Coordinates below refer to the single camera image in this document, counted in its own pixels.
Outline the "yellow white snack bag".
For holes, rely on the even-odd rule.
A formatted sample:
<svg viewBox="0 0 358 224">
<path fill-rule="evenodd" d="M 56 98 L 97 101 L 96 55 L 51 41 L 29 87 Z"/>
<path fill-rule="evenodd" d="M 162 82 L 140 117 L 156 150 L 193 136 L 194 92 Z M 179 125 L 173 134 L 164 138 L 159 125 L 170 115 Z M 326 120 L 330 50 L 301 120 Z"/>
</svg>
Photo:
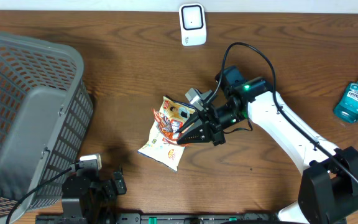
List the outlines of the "yellow white snack bag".
<svg viewBox="0 0 358 224">
<path fill-rule="evenodd" d="M 183 110 L 189 112 L 189 114 L 193 114 L 195 112 L 191 105 L 173 100 L 168 96 L 163 97 L 163 102 L 157 111 L 162 112 L 162 110 L 166 110 L 172 106 L 176 108 L 183 107 Z M 176 172 L 178 170 L 178 165 L 185 148 L 185 145 L 176 145 L 168 142 L 158 130 L 157 122 L 154 120 L 154 123 L 149 132 L 148 141 L 137 152 L 143 156 L 162 163 L 163 165 Z"/>
</svg>

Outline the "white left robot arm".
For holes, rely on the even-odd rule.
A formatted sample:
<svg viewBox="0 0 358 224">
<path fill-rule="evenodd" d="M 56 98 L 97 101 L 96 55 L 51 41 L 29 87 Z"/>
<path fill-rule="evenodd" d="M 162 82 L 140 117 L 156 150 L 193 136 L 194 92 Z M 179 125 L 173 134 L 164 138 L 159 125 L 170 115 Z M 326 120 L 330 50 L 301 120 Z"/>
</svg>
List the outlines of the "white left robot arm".
<svg viewBox="0 0 358 224">
<path fill-rule="evenodd" d="M 58 224 L 116 223 L 117 215 L 111 204 L 127 192 L 122 169 L 113 172 L 112 179 L 102 180 L 99 170 L 78 170 L 62 185 L 63 215 Z"/>
</svg>

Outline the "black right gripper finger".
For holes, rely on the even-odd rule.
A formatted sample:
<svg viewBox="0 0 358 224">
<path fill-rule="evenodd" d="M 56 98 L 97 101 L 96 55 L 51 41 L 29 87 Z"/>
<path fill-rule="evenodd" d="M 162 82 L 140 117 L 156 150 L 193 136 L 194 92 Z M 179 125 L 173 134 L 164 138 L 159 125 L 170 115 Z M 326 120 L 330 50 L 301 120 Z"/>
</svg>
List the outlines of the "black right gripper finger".
<svg viewBox="0 0 358 224">
<path fill-rule="evenodd" d="M 201 126 L 192 126 L 188 128 L 177 140 L 177 144 L 193 144 L 193 143 L 204 143 L 210 142 L 211 136 L 209 135 L 208 129 Z"/>
<path fill-rule="evenodd" d="M 183 124 L 182 127 L 178 129 L 178 133 L 182 134 L 191 134 L 195 133 L 196 131 L 199 131 L 201 128 L 201 120 L 199 117 L 199 114 L 197 112 L 194 112 L 193 114 L 190 114 L 189 119 Z"/>
</svg>

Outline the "blue Listerine mouthwash bottle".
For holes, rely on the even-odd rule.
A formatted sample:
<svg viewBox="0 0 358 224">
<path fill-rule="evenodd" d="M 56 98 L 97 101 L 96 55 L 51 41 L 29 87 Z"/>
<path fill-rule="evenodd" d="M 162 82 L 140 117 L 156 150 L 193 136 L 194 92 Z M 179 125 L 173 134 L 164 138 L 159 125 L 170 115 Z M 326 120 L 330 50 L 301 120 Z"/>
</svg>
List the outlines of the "blue Listerine mouthwash bottle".
<svg viewBox="0 0 358 224">
<path fill-rule="evenodd" d="M 350 83 L 339 103 L 334 108 L 334 114 L 347 123 L 358 120 L 358 80 Z"/>
</svg>

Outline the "orange red candy bar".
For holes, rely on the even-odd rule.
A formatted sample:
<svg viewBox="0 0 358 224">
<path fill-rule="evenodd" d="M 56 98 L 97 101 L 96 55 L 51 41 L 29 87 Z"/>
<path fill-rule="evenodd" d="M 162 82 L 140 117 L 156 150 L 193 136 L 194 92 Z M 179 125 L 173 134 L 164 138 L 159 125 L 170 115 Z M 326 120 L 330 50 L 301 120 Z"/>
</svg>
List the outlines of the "orange red candy bar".
<svg viewBox="0 0 358 224">
<path fill-rule="evenodd" d="M 163 137 L 172 144 L 178 144 L 177 141 L 182 135 L 178 130 L 190 117 L 189 112 L 184 111 L 183 107 L 174 106 L 162 110 L 162 112 L 153 110 L 154 120 L 157 122 L 157 128 Z"/>
</svg>

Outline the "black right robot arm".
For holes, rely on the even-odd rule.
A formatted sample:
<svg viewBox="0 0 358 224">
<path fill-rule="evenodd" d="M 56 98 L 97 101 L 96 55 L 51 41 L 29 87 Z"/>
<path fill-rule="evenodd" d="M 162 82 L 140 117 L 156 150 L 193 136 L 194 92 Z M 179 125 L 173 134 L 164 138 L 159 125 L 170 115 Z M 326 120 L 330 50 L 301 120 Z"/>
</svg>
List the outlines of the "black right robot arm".
<svg viewBox="0 0 358 224">
<path fill-rule="evenodd" d="M 179 145 L 224 144 L 225 129 L 247 120 L 266 131 L 301 174 L 298 199 L 270 217 L 271 223 L 345 223 L 358 211 L 358 151 L 340 149 L 311 129 L 264 78 L 245 79 L 237 67 L 216 77 L 226 98 L 219 108 L 213 91 L 190 89 L 195 112 L 178 130 Z"/>
</svg>

